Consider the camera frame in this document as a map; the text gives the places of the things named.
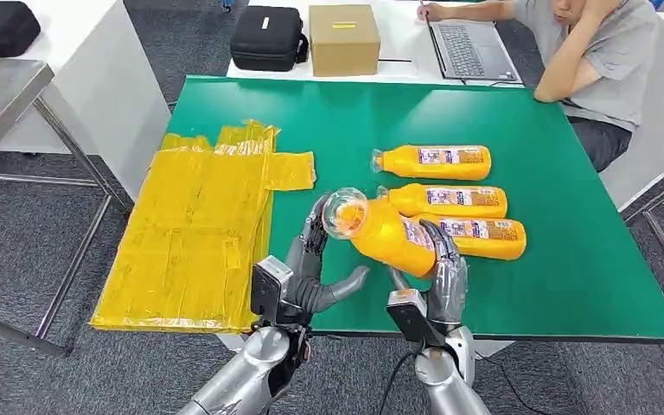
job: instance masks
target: green table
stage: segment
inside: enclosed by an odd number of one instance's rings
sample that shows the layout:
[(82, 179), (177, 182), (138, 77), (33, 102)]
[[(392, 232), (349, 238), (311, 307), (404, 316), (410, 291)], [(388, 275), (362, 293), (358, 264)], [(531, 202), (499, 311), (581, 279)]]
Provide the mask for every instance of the green table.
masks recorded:
[[(316, 186), (277, 192), (271, 253), (283, 258), (312, 202), (353, 186), (411, 182), (369, 168), (372, 149), (483, 144), (482, 184), (499, 186), (528, 246), (518, 260), (471, 258), (464, 322), (476, 338), (664, 342), (664, 296), (557, 105), (519, 89), (188, 77), (168, 132), (216, 137), (255, 118), (281, 127), (278, 151), (314, 151)], [(453, 181), (422, 180), (428, 183)], [(395, 334), (385, 268), (330, 240), (322, 281), (371, 266), (365, 288), (317, 316), (316, 331)], [(414, 281), (425, 289), (428, 283)]]

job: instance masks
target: black pants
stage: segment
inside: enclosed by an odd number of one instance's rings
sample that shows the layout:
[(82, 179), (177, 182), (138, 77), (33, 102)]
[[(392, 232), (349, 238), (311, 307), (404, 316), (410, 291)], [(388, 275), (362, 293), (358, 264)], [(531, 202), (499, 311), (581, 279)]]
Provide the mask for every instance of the black pants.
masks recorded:
[(607, 169), (628, 149), (632, 138), (630, 131), (614, 124), (579, 117), (569, 117), (569, 122), (596, 171)]

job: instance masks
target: robot finger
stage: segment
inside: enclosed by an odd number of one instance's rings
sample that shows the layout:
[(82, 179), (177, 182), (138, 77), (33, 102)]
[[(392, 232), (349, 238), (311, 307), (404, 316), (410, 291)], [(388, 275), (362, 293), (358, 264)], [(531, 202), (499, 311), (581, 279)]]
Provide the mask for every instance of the robot finger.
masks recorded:
[(438, 259), (454, 259), (459, 255), (454, 241), (441, 227), (423, 219), (419, 223), (431, 237)]

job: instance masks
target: clear bottle cap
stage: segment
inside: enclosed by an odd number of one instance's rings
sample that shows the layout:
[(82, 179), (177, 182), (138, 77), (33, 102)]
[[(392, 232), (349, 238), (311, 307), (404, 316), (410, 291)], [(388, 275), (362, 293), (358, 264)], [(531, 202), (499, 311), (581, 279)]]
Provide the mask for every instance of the clear bottle cap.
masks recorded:
[(370, 169), (373, 173), (383, 171), (383, 151), (373, 150), (373, 156), (370, 158)]
[(356, 188), (341, 188), (322, 208), (322, 225), (335, 239), (353, 238), (367, 217), (367, 197)]
[(388, 188), (385, 186), (378, 186), (376, 189), (378, 199), (388, 200)]

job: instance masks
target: silver robotic arm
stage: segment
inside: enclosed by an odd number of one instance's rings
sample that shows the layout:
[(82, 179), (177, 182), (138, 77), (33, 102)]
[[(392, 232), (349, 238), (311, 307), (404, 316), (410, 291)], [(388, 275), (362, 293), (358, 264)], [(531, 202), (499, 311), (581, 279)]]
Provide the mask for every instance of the silver robotic arm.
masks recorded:
[(387, 310), (404, 337), (425, 346), (416, 357), (415, 370), (437, 415), (489, 415), (472, 389), (475, 381), (475, 341), (462, 325), (467, 292), (467, 264), (452, 239), (431, 222), (421, 220), (431, 237), (437, 263), (431, 288), (422, 296), (400, 271), (389, 267), (396, 291)]
[(253, 333), (178, 415), (266, 413), (309, 359), (311, 317), (362, 288), (369, 271), (365, 266), (338, 283), (320, 282), (327, 243), (322, 206), (328, 198), (315, 202), (284, 262), (269, 256), (253, 266), (251, 311), (259, 315)]

